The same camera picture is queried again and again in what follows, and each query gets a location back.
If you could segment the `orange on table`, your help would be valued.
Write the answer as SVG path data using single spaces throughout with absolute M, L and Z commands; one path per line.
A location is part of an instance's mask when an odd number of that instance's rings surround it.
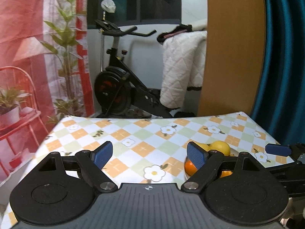
M 230 175 L 232 175 L 232 173 L 233 173 L 232 171 L 222 171 L 220 178 L 230 176 Z

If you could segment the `large yellow lemon on table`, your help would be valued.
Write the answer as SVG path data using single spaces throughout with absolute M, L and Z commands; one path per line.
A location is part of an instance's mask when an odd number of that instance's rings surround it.
M 206 152 L 210 151 L 210 147 L 208 144 L 196 142 L 196 145 L 198 145 L 200 148 L 202 148 Z

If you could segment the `small orange tangerine right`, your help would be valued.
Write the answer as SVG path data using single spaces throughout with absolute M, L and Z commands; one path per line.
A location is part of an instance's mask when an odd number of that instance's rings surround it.
M 192 176 L 197 172 L 197 168 L 189 159 L 185 161 L 184 167 L 185 167 L 185 172 L 188 176 Z

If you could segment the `large yellow lemon on plate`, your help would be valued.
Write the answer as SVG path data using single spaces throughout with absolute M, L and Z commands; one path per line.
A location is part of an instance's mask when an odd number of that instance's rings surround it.
M 223 153 L 225 156 L 229 156 L 231 154 L 231 148 L 228 143 L 224 141 L 214 141 L 209 144 L 211 150 L 217 150 Z

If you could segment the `beige round plate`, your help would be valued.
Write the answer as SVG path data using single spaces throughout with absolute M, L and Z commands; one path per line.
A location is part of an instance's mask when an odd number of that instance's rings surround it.
M 220 178 L 222 171 L 234 170 L 237 157 L 238 153 L 231 153 L 229 156 L 225 156 L 223 153 L 217 150 L 210 149 L 210 151 L 206 152 L 196 145 L 195 142 L 190 142 L 187 145 L 186 160 L 189 159 L 197 168 L 197 172 L 194 174 L 196 177 L 198 176 L 197 173 L 204 173 L 208 176 L 215 175 L 217 178 Z

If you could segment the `teal curtain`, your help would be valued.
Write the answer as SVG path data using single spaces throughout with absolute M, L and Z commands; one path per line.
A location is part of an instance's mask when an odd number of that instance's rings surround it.
M 251 118 L 281 144 L 304 143 L 304 0 L 265 0 L 265 19 Z

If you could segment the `checkered floral tablecloth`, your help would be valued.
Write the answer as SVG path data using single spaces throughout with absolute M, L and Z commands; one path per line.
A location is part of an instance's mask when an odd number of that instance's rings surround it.
M 267 154 L 274 139 L 243 112 L 208 117 L 172 119 L 98 119 L 66 117 L 51 132 L 28 166 L 32 170 L 53 150 L 72 155 L 110 141 L 113 155 L 105 173 L 116 184 L 142 186 L 187 178 L 184 162 L 188 142 L 227 142 L 232 154 L 250 152 L 265 167 L 292 163 L 290 157 Z

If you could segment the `black exercise bike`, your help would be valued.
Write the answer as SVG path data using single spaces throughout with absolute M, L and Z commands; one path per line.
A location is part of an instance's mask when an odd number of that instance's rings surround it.
M 131 106 L 135 106 L 155 116 L 172 118 L 171 109 L 160 102 L 161 90 L 146 87 L 124 63 L 128 51 L 122 50 L 121 56 L 117 55 L 121 37 L 125 35 L 149 37 L 157 31 L 153 30 L 148 34 L 137 33 L 136 26 L 122 31 L 116 24 L 105 19 L 96 19 L 95 22 L 102 35 L 113 37 L 112 47 L 106 51 L 106 54 L 110 56 L 109 65 L 98 74 L 94 81 L 95 97 L 101 106 L 100 116 L 103 118 L 121 116 Z

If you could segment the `white quilted blanket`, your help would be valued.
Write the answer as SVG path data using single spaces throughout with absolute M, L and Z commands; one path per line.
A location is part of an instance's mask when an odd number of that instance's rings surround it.
M 180 24 L 157 37 L 163 47 L 163 77 L 160 102 L 169 109 L 181 108 L 189 90 L 203 84 L 207 20 Z

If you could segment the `red printed backdrop curtain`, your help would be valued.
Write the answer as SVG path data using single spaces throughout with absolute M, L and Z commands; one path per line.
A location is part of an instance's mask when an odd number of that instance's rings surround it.
M 94 111 L 87 0 L 1 0 L 1 182 L 61 119 Z

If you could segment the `wooden board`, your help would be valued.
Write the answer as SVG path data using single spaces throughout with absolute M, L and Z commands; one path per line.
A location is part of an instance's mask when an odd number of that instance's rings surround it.
M 197 114 L 250 114 L 265 51 L 264 0 L 207 0 L 207 49 Z

